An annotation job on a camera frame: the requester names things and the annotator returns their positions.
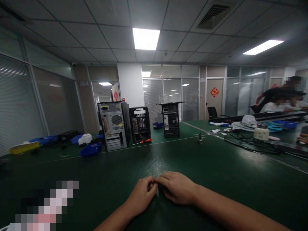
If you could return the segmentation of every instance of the yellow container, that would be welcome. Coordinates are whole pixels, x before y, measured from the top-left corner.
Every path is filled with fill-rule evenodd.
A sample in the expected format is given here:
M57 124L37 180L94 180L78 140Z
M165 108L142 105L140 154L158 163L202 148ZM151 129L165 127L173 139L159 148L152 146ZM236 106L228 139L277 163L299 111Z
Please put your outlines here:
M21 144L21 145L18 145L18 146L14 146L14 147L10 148L9 153L17 155L17 154L27 152L27 151L32 150L32 149L36 149L36 148L39 148L39 142L34 142L34 143L29 143L29 144Z

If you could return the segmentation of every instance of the ceiling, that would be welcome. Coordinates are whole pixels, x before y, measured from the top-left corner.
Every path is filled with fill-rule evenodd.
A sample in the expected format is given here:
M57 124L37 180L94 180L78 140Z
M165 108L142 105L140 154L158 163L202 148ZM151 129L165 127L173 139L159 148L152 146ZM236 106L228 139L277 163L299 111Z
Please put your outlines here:
M308 62L305 0L223 0L234 7L212 30L197 26L214 0L0 1L28 19L21 24L0 12L3 25L76 64ZM160 30L157 50L135 50L132 28ZM285 42L255 56L243 55L269 39Z

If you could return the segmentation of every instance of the red screwdriver handle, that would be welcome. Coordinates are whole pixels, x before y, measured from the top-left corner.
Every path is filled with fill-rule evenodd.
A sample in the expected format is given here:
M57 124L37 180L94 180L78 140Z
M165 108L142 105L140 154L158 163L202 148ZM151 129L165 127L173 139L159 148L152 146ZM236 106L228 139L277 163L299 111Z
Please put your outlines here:
M151 142L152 141L152 138L146 140L146 141L141 141L141 143L144 143L144 142Z

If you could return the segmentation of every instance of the white shirt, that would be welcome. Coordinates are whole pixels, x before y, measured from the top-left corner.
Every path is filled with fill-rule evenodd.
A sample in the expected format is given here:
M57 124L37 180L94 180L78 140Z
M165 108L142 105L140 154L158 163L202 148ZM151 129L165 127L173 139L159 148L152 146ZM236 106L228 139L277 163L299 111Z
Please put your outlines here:
M293 109L296 111L301 110L300 107L292 107L290 105L276 105L275 103L269 102L267 104L264 105L264 107L262 108L262 110L260 111L261 113L263 112L284 112L285 109Z
M296 101L296 106L297 107L308 107L308 103L306 103L304 101L297 100Z

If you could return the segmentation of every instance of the screwdriver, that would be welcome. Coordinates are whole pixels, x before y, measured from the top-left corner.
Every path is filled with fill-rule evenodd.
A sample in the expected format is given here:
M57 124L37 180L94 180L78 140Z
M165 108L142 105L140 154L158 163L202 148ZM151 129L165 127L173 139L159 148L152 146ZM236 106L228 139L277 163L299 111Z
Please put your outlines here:
M150 139L148 139L148 140L145 140L145 141L141 141L141 142L139 142L139 143L151 142L151 141L152 141L152 138L150 138Z

